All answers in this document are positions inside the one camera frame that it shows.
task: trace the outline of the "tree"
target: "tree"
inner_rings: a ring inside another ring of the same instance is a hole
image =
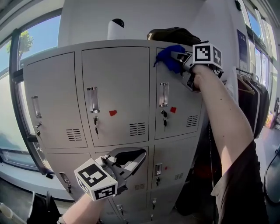
[[[29,51],[33,44],[33,37],[29,35],[28,30],[21,33],[19,41],[19,51],[18,51],[18,63],[21,60],[22,54]],[[11,41],[8,42],[6,46],[7,53],[10,53]]]

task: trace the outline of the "black shirt sleeve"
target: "black shirt sleeve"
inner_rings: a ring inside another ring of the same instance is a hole
[[[256,144],[251,142],[214,187],[219,224],[268,224]]]

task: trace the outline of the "red sticker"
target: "red sticker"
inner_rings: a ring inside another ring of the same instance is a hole
[[[112,117],[112,116],[117,114],[117,111],[116,110],[110,110],[109,113],[110,113],[110,116]]]
[[[172,112],[172,113],[176,113],[176,107],[171,107],[171,109],[170,109],[170,112]]]

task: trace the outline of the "ventilation slots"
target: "ventilation slots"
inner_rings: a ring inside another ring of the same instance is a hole
[[[145,184],[137,184],[134,186],[134,189],[137,191],[137,190],[140,190],[140,189],[145,189]]]
[[[82,141],[80,129],[66,129],[69,141]]]
[[[129,125],[130,136],[144,135],[145,134],[145,123],[135,123]]]
[[[189,116],[187,118],[187,128],[188,127],[192,127],[192,126],[195,126],[197,124],[197,115],[196,116]]]
[[[183,175],[184,175],[184,173],[179,173],[179,174],[175,175],[174,180],[181,179],[183,177]]]

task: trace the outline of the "hand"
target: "hand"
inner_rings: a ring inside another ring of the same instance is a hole
[[[194,86],[198,89],[200,89],[202,82],[206,82],[208,77],[216,76],[214,72],[205,65],[195,65],[192,72],[195,74]]]

